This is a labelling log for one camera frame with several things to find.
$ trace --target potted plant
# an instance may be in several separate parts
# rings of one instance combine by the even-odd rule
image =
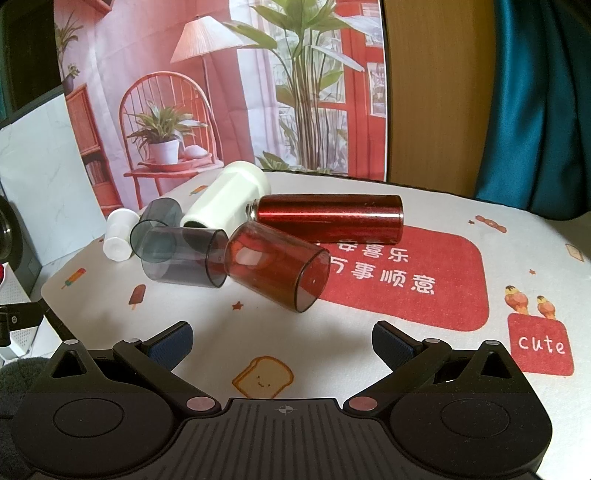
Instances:
[[[150,158],[160,165],[178,163],[178,149],[184,135],[193,135],[193,128],[207,124],[193,120],[190,113],[181,113],[172,106],[159,108],[149,102],[149,113],[131,113],[139,129],[127,138],[139,143],[138,148],[148,145]]]
[[[64,95],[69,95],[74,90],[74,79],[78,77],[80,74],[80,70],[75,63],[70,63],[68,65],[68,75],[62,81],[61,85],[64,87]]]
[[[64,71],[64,54],[66,53],[68,45],[74,41],[78,41],[78,35],[76,35],[76,32],[81,28],[84,28],[82,25],[76,25],[76,21],[72,20],[73,15],[74,12],[70,14],[63,28],[60,28],[57,23],[54,23],[57,61],[60,66],[61,84],[64,87],[65,95],[68,95],[74,90],[74,78],[80,74],[80,70],[78,70],[73,63],[68,65],[68,74]]]

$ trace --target white plastic bottle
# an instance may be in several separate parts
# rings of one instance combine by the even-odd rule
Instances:
[[[139,215],[127,208],[119,208],[109,214],[103,241],[103,252],[107,258],[122,262],[131,257],[129,234],[138,222]]]
[[[232,162],[187,211],[181,226],[219,228],[231,236],[246,222],[246,206],[270,193],[271,185],[260,168],[247,161]]]

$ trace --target wooden wall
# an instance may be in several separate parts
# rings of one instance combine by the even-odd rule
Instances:
[[[493,0],[382,0],[388,180],[471,196],[495,72]]]

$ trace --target photo backdrop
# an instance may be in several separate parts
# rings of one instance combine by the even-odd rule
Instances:
[[[378,0],[55,0],[54,9],[67,108],[104,215],[235,160],[385,179]],[[154,107],[200,122],[182,135],[178,171],[155,172],[154,147],[129,137]]]

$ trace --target red printed rectangle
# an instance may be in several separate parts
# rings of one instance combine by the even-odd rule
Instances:
[[[406,226],[394,247],[324,247],[332,266],[323,300],[462,332],[488,320],[482,256],[462,236]]]
[[[558,320],[511,313],[507,319],[511,356],[524,372],[570,376],[574,373],[566,327]]]

